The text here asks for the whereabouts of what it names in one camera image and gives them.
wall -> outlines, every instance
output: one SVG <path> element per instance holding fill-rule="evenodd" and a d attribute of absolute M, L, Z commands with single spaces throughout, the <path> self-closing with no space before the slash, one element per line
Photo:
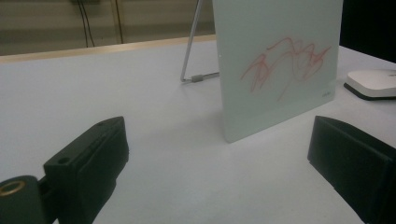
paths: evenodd
<path fill-rule="evenodd" d="M 188 36 L 196 0 L 81 0 L 95 46 Z M 198 35 L 214 34 L 205 1 Z M 92 46 L 87 28 L 89 47 Z M 0 55 L 86 48 L 77 0 L 0 0 Z"/>

black object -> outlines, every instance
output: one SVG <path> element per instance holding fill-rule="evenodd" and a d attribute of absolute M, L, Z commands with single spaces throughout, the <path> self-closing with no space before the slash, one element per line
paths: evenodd
<path fill-rule="evenodd" d="M 24 175 L 0 183 L 0 223 L 93 223 L 128 157 L 123 117 L 95 124 L 44 164 L 40 181 Z"/>
<path fill-rule="evenodd" d="M 396 223 L 396 149 L 350 124 L 316 117 L 308 159 L 364 223 Z"/>
<path fill-rule="evenodd" d="M 344 0 L 340 45 L 396 63 L 394 1 Z"/>

small logo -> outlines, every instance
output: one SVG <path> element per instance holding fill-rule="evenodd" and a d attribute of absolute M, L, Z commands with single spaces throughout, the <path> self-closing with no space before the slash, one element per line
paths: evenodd
<path fill-rule="evenodd" d="M 322 97 L 330 96 L 332 93 L 330 91 L 326 91 L 322 94 Z"/>

cable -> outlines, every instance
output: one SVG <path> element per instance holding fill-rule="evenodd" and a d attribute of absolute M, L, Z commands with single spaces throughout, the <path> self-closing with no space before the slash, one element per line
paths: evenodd
<path fill-rule="evenodd" d="M 84 25 L 85 45 L 86 45 L 86 47 L 88 47 L 88 37 L 87 37 L 87 26 L 88 26 L 88 34 L 90 35 L 92 46 L 95 47 L 95 44 L 94 44 L 93 38 L 92 38 L 92 33 L 91 33 L 90 21 L 88 20 L 88 15 L 87 15 L 87 11 L 85 10 L 85 7 L 84 7 L 83 0 L 77 0 L 77 2 L 78 2 L 79 12 L 80 12 L 81 18 L 82 18 L 82 23 Z"/>
<path fill-rule="evenodd" d="M 81 18 L 82 18 L 82 24 L 84 25 L 85 45 L 88 47 L 87 28 L 85 26 L 84 14 L 82 12 L 82 7 L 81 7 L 80 1 L 77 0 L 77 2 L 78 2 L 78 7 L 79 7 L 79 13 L 81 14 Z"/>
<path fill-rule="evenodd" d="M 88 32 L 90 33 L 91 42 L 92 42 L 92 45 L 95 47 L 95 44 L 93 43 L 93 38 L 92 38 L 92 33 L 91 33 L 91 26 L 90 26 L 90 21 L 88 20 L 87 11 L 85 10 L 84 2 L 83 1 L 80 1 L 80 2 L 81 2 L 82 10 L 84 11 L 85 19 L 87 19 Z"/>

white device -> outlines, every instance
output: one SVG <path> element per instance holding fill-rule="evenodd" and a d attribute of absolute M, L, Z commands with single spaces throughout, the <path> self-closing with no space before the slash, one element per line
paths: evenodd
<path fill-rule="evenodd" d="M 344 86 L 364 100 L 396 99 L 396 70 L 350 72 Z"/>

